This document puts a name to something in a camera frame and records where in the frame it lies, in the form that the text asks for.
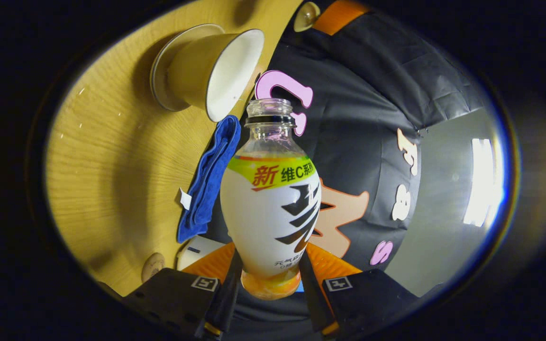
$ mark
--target orange strap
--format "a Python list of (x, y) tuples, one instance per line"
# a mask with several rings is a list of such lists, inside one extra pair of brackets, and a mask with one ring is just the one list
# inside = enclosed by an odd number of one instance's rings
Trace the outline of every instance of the orange strap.
[(353, 0), (338, 0), (332, 3), (313, 25), (313, 28), (334, 35), (341, 28), (347, 26), (349, 22), (357, 19), (364, 13), (368, 13), (370, 8)]

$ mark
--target plastic bottle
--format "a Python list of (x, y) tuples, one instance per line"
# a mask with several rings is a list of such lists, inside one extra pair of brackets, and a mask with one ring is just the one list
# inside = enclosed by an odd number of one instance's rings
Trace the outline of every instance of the plastic bottle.
[(313, 162), (292, 138), (294, 118), (285, 99), (247, 106), (250, 139), (223, 175), (220, 203), (244, 268), (241, 283), (253, 296), (276, 300), (300, 283), (298, 263), (321, 203)]

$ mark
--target beige button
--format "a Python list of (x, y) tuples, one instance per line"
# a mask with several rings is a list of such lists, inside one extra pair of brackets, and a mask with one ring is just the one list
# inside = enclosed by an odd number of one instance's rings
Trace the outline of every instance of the beige button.
[(305, 2), (294, 18), (294, 31), (303, 32), (311, 28), (321, 14), (319, 7), (313, 2)]
[(145, 265), (143, 266), (143, 283), (149, 280), (149, 278), (153, 277), (154, 274), (158, 273), (159, 270), (163, 269), (165, 267), (165, 259), (162, 254), (156, 252), (145, 261)]

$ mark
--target gray wall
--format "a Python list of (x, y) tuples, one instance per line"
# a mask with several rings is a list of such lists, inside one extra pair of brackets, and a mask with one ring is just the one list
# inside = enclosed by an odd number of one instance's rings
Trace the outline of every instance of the gray wall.
[(414, 217), (386, 273), (422, 296), (448, 281), (479, 249), (487, 227), (463, 224), (473, 172), (473, 138), (494, 136), (484, 110), (429, 128), (420, 145), (422, 174)]

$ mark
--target white label tag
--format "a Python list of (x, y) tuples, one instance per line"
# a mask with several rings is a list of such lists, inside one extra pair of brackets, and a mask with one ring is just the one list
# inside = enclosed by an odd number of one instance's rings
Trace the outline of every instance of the white label tag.
[(182, 205), (182, 207), (184, 207), (184, 209), (188, 211), (191, 207), (191, 199), (193, 198), (189, 196), (188, 194), (186, 194), (184, 190), (182, 190), (182, 188), (179, 188), (179, 189), (180, 189), (180, 204)]
[(195, 279), (193, 284), (191, 284), (191, 287), (195, 287), (197, 289), (205, 290), (205, 291), (212, 291), (214, 292), (216, 290), (216, 287), (218, 286), (218, 280), (216, 278), (210, 278), (210, 277), (204, 277), (199, 276)]
[(326, 284), (328, 285), (328, 291), (330, 293), (332, 293), (332, 291), (347, 290), (353, 287), (347, 276), (327, 279)]

